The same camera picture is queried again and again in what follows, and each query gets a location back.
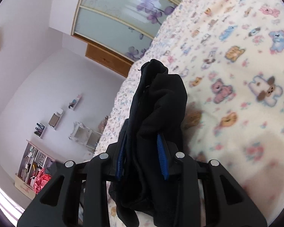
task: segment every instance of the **black cloth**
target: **black cloth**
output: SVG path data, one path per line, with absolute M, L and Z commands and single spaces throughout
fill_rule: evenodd
M 141 78 L 133 97 L 127 127 L 124 175 L 111 183 L 109 193 L 117 205 L 118 217 L 127 227 L 138 227 L 134 212 L 154 217 L 159 227 L 174 225 L 178 182 L 165 181 L 157 151 L 157 134 L 183 150 L 180 124 L 187 93 L 177 74 L 152 59 L 141 67 Z

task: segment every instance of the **triangular cutout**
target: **triangular cutout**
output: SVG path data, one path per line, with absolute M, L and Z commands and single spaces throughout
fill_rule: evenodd
M 220 175 L 221 183 L 224 190 L 224 195 L 228 205 L 234 205 L 243 201 L 240 193 L 231 185 L 228 179 Z
M 56 206 L 58 204 L 60 191 L 64 181 L 64 176 L 60 176 L 41 197 L 40 202 L 45 205 Z

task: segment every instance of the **flower stem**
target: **flower stem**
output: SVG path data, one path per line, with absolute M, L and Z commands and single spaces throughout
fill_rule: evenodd
M 163 11 L 163 10 L 161 10 L 161 9 L 159 9 L 159 8 L 155 7 L 155 6 L 154 6 L 154 8 L 155 8 L 155 9 L 157 9 L 157 10 L 159 10 L 160 12 L 164 13 L 164 11 Z

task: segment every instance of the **bed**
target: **bed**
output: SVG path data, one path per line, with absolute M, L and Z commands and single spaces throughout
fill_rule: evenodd
M 186 152 L 219 160 L 271 224 L 284 208 L 284 2 L 182 0 L 132 65 L 95 154 L 117 141 L 138 70 L 152 58 L 182 77 L 186 114 L 202 112 L 183 130 Z M 124 226 L 108 203 L 111 226 Z M 140 226 L 154 226 L 138 217 Z

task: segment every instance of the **floral patterned bedding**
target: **floral patterned bedding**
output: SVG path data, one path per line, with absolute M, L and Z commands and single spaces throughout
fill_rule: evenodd
M 284 3 L 282 0 L 183 0 L 132 66 L 115 98 L 96 154 L 116 142 L 140 80 L 155 58 L 185 84 L 187 153 L 218 159 L 271 223 L 284 207 Z M 111 226 L 124 226 L 109 198 Z M 140 226 L 154 226 L 138 213 Z

